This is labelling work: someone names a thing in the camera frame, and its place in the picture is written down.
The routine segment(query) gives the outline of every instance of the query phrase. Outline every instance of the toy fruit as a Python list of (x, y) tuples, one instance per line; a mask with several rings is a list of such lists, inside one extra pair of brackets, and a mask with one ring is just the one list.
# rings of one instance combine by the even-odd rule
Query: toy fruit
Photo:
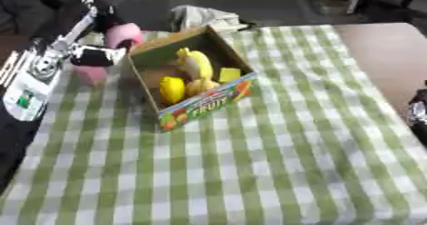
[(189, 97), (198, 95), (202, 92), (207, 92), (211, 89), (214, 89), (216, 87), (219, 87), (219, 84), (216, 82), (213, 82), (211, 79), (208, 79), (206, 77), (196, 79), (193, 82), (189, 83), (186, 87), (186, 94)]
[(202, 77), (212, 79), (214, 70), (211, 61), (204, 53), (183, 48), (176, 54), (178, 55), (178, 68), (186, 72), (192, 80)]
[(226, 84), (231, 81), (235, 81), (240, 78), (241, 71), (240, 69), (232, 68), (221, 68), (221, 73), (219, 74), (219, 82)]
[(179, 77), (163, 77), (160, 80), (160, 94), (169, 104), (179, 102), (185, 94), (184, 81)]

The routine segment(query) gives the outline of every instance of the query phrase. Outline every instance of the fruit box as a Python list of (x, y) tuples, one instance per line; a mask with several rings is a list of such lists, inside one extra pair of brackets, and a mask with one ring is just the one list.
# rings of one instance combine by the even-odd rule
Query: fruit box
[[(168, 105), (160, 96), (160, 79), (175, 76), (189, 83), (190, 77), (174, 62), (181, 48), (202, 51), (211, 60), (213, 81), (219, 81), (222, 67), (241, 69), (241, 77), (221, 84), (208, 92), (185, 98), (175, 105)], [(178, 33), (167, 38), (154, 39), (133, 49), (128, 55), (128, 68), (141, 87), (145, 102), (150, 105), (162, 131), (173, 130), (190, 120), (206, 115), (223, 106), (234, 103), (254, 90), (255, 72), (209, 26)]]

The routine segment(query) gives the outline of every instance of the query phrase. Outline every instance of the plastic fruit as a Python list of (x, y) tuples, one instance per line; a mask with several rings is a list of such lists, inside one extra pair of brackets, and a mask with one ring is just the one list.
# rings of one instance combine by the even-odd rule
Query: plastic fruit
[(169, 104), (176, 104), (184, 97), (184, 81), (179, 77), (163, 77), (160, 80), (160, 94)]
[(213, 82), (211, 79), (203, 77), (201, 79), (196, 79), (193, 82), (189, 83), (186, 87), (186, 94), (189, 97), (192, 97), (200, 93), (212, 90), (216, 87), (219, 87), (218, 83)]
[(214, 70), (206, 54), (200, 51), (190, 51), (188, 48), (180, 49), (178, 55), (178, 68), (186, 72), (192, 80), (206, 77), (212, 79)]

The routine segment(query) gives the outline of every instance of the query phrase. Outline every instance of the toy banana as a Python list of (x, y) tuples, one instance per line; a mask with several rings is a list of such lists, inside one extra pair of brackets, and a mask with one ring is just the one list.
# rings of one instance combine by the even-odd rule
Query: toy banana
[(211, 79), (203, 77), (200, 79), (195, 79), (193, 82), (189, 83), (186, 86), (186, 94), (189, 97), (192, 97), (200, 93), (210, 91), (211, 89), (214, 89), (216, 87), (219, 87), (218, 83), (213, 82)]
[(212, 80), (214, 70), (211, 61), (204, 53), (183, 48), (176, 54), (178, 55), (178, 68), (186, 72), (192, 80), (203, 77)]

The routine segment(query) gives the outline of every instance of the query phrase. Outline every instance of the green checkered tablecloth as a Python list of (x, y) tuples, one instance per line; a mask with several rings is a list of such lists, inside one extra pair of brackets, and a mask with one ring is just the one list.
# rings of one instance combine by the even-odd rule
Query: green checkered tablecloth
[(258, 90), (170, 133), (119, 69), (95, 91), (65, 73), (0, 224), (427, 222), (427, 154), (332, 27), (223, 36)]

